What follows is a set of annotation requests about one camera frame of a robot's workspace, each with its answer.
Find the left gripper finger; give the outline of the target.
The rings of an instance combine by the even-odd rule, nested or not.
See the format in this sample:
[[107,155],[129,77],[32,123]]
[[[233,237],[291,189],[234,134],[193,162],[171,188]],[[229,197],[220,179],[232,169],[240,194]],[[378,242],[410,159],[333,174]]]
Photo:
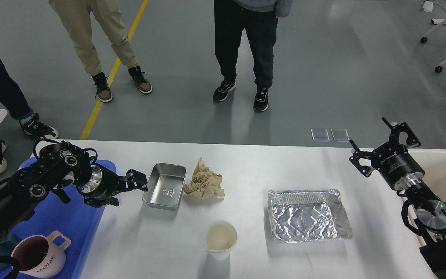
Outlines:
[[130,169],[126,174],[120,179],[119,182],[119,192],[129,192],[134,189],[140,189],[143,192],[148,191],[148,180],[144,173],[137,170]]
[[84,203],[94,208],[101,208],[103,205],[113,205],[115,207],[119,206],[119,201],[112,195],[106,195],[102,197],[90,197],[83,196]]

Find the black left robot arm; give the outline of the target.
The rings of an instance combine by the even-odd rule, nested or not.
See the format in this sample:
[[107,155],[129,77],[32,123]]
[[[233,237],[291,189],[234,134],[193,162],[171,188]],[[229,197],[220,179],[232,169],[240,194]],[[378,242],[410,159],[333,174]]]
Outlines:
[[[21,221],[28,221],[50,192],[69,203],[64,192],[69,185],[74,185],[84,203],[94,208],[118,206],[115,196],[122,192],[148,191],[145,174],[131,169],[125,176],[118,176],[97,163],[97,156],[91,157],[90,151],[67,141],[49,140],[48,145],[33,153],[36,162],[0,181],[0,240]],[[8,279],[17,277],[20,264],[15,258],[0,256],[0,263],[11,265]]]

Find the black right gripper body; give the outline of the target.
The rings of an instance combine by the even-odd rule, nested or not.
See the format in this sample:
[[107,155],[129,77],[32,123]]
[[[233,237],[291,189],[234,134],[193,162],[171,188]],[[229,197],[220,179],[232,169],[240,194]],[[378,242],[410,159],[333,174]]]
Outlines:
[[382,145],[373,153],[371,166],[379,171],[391,189],[401,191],[422,182],[425,172],[404,145]]

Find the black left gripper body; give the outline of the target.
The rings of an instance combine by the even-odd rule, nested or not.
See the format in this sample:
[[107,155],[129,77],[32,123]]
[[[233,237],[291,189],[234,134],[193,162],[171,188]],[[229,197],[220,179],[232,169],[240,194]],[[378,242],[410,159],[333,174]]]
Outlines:
[[77,185],[77,191],[88,198],[108,198],[114,195],[122,181],[114,171],[97,163],[91,166],[91,178],[84,185]]

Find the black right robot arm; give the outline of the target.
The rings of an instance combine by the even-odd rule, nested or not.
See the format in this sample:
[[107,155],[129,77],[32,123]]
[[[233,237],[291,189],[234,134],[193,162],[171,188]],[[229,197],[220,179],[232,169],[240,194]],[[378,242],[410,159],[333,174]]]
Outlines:
[[420,253],[439,279],[446,279],[446,202],[425,184],[425,171],[409,154],[421,143],[407,123],[382,121],[389,127],[388,141],[372,151],[363,151],[353,140],[349,161],[365,177],[377,170],[398,196],[404,197],[401,217],[404,225],[422,237]]

